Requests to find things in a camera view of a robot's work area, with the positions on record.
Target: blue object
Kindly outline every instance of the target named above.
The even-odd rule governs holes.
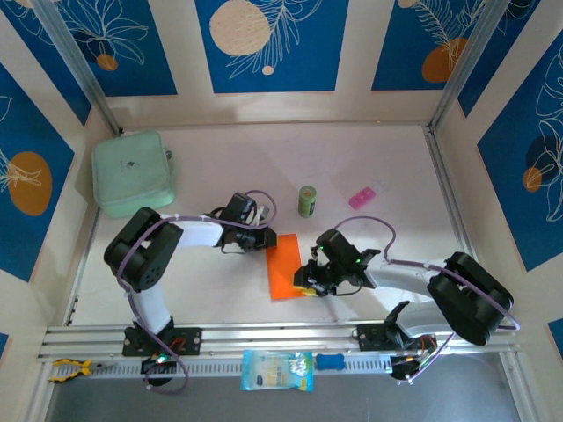
[[[2,65],[0,151],[0,270],[29,281],[74,152]]]
[[[555,345],[559,349],[561,359],[563,359],[563,318],[550,322],[548,326],[555,340]]]
[[[348,0],[195,0],[195,7],[215,94],[334,91]]]
[[[91,105],[33,9],[16,0],[0,9],[84,124]],[[108,97],[175,95],[176,87],[148,0],[54,2]]]
[[[313,391],[313,355],[245,350],[240,388]]]
[[[563,32],[479,142],[526,270],[563,252]]]
[[[318,371],[325,371],[327,369],[336,369],[341,371],[346,368],[344,363],[344,355],[339,354],[318,354],[315,360]]]
[[[457,98],[465,116],[468,116],[477,104],[479,97],[501,66],[504,57],[512,48],[539,2],[540,0],[517,0],[508,6]]]
[[[466,114],[501,64],[537,3],[539,0],[513,0],[507,8],[460,95]],[[447,53],[447,46],[456,45],[455,40],[469,39],[482,16],[483,9],[479,8],[482,4],[481,0],[396,0],[371,89],[441,90],[446,81],[428,81],[422,74],[423,67],[427,64],[428,73],[438,75],[444,74],[442,67],[453,70],[460,52],[450,48]]]

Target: container lid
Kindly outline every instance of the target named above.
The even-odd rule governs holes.
[[[150,195],[171,184],[165,148],[156,132],[102,142],[92,152],[92,170],[98,204]]]

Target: black bracket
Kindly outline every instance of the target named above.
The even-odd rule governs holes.
[[[424,340],[408,337],[397,325],[398,314],[409,304],[399,303],[382,324],[360,324],[356,327],[361,352],[415,351],[424,348]]]
[[[123,356],[150,357],[154,354],[165,352],[143,328],[137,323],[134,323],[134,326],[125,329]],[[172,344],[174,341],[182,340],[183,342],[185,340],[181,350],[173,348],[173,351],[180,356],[197,356],[200,354],[201,328],[174,327],[174,322],[171,319],[171,322],[158,333],[158,338],[167,345]]]

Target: orange circle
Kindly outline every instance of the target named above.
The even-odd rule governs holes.
[[[117,69],[118,63],[115,60],[115,57],[112,55],[99,55],[96,58],[96,63],[100,66],[103,70],[107,70],[108,72],[113,72]]]
[[[53,179],[49,165],[42,156],[34,152],[20,152],[10,164],[17,167],[8,169],[12,181],[8,184],[13,204],[24,214],[41,215],[47,209],[53,192]]]
[[[536,167],[530,167],[524,172],[523,183],[528,192],[537,192],[542,187],[542,172]]]
[[[422,65],[424,80],[438,84],[450,79],[451,72],[457,63],[457,59],[464,51],[465,44],[467,44],[467,39],[456,38],[448,44],[443,44],[432,50]]]

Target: pink eraser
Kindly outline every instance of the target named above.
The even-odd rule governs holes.
[[[348,204],[350,204],[350,207],[357,210],[373,200],[375,197],[376,193],[373,189],[370,187],[364,187],[360,192],[350,198]]]

